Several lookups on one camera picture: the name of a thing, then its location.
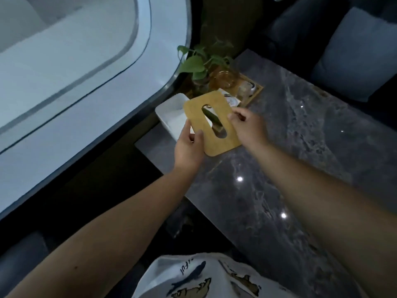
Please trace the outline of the person's left hand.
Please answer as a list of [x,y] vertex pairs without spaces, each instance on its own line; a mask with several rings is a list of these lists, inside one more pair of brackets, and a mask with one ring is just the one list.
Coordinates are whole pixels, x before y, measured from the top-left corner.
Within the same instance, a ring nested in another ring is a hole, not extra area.
[[196,175],[204,158],[194,150],[194,134],[191,133],[191,122],[186,120],[175,147],[174,169],[188,175]]

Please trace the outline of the person's right hand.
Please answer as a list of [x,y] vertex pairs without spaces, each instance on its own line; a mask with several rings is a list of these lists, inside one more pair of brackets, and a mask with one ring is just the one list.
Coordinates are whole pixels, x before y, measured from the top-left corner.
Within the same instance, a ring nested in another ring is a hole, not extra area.
[[245,116],[245,130],[236,134],[247,150],[253,151],[270,143],[265,122],[260,115],[239,107],[232,107],[232,113],[240,113]]

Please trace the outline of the wooden tissue box lid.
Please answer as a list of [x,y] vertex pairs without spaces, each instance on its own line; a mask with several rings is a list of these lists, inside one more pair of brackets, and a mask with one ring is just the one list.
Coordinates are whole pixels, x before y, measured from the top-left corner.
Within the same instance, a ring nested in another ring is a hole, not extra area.
[[[225,138],[218,138],[208,123],[203,106],[210,105],[218,115],[218,119],[226,130]],[[202,130],[204,136],[204,152],[207,156],[216,156],[241,146],[236,130],[228,120],[233,114],[231,106],[219,91],[212,91],[205,95],[188,100],[183,105],[187,118],[194,131]]]

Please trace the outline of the person's right forearm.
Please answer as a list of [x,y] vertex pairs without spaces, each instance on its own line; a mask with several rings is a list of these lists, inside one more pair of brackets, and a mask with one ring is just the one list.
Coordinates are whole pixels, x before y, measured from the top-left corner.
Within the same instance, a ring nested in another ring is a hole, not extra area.
[[267,141],[243,142],[300,222],[371,298],[397,298],[397,216]]

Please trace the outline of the person's left forearm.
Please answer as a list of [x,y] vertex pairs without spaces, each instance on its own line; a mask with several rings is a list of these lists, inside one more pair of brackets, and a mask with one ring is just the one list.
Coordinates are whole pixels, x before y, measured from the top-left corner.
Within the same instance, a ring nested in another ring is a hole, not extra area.
[[104,298],[133,268],[192,184],[198,167],[176,165],[82,227],[6,298]]

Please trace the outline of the white packets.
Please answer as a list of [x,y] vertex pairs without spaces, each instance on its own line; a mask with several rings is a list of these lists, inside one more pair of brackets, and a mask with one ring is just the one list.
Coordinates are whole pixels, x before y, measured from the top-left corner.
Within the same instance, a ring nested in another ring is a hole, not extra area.
[[219,88],[218,91],[225,97],[227,103],[231,106],[231,107],[238,107],[241,104],[241,100],[239,100],[237,97],[232,96],[230,93],[228,93],[227,91]]

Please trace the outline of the wooden tray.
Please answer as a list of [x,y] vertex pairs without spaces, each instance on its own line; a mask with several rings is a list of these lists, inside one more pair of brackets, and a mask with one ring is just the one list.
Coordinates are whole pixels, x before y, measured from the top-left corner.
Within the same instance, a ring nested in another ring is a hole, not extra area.
[[246,108],[263,90],[263,86],[253,81],[245,74],[240,73],[232,86],[228,86],[224,78],[215,77],[215,72],[211,74],[210,82],[205,87],[208,91],[219,90],[222,94],[229,97],[235,97],[239,100],[237,106]]

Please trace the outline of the white tissue box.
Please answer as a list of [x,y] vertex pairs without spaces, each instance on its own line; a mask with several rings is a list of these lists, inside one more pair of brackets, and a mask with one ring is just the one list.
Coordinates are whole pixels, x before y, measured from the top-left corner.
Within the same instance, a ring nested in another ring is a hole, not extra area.
[[189,98],[178,93],[155,108],[155,113],[163,127],[177,141],[187,120],[183,105]]

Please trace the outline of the green leafy plant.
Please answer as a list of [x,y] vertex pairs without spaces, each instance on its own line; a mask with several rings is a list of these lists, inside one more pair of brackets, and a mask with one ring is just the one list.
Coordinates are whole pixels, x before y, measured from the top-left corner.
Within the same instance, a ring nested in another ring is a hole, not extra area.
[[230,52],[233,48],[230,41],[218,38],[211,45],[198,44],[192,48],[179,45],[177,56],[180,64],[177,73],[190,74],[193,81],[206,79],[216,68],[228,68],[231,65]]

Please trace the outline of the dark sofa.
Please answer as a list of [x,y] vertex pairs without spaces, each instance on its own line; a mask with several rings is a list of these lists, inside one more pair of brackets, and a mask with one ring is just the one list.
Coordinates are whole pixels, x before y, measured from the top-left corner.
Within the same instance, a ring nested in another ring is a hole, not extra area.
[[280,4],[264,0],[266,16],[256,25],[249,48],[397,130],[397,73],[368,102],[348,99],[310,79],[332,35],[353,7],[397,23],[397,0],[282,0]]

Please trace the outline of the white rug with curved lines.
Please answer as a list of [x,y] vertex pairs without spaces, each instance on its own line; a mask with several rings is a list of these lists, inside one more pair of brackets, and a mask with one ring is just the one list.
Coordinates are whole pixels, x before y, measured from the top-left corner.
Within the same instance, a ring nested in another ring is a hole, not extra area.
[[0,0],[0,220],[163,100],[191,0]]

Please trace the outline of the white printed shirt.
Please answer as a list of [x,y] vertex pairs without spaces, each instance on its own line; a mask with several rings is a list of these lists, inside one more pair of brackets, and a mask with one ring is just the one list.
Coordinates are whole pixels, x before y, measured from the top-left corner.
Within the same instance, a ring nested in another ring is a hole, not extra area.
[[221,253],[164,255],[141,277],[132,298],[299,298],[253,267]]

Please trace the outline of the grey-blue cushion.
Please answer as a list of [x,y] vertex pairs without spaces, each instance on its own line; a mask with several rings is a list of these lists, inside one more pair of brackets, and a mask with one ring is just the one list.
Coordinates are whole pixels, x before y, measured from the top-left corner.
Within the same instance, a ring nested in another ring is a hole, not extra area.
[[313,83],[358,101],[370,96],[397,73],[397,23],[351,8],[314,66]]

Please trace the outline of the dark grey seat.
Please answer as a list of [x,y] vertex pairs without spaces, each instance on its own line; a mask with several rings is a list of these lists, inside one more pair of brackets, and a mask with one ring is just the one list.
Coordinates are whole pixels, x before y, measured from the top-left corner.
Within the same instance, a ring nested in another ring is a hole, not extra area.
[[0,256],[0,298],[6,297],[49,255],[43,235],[33,232]]

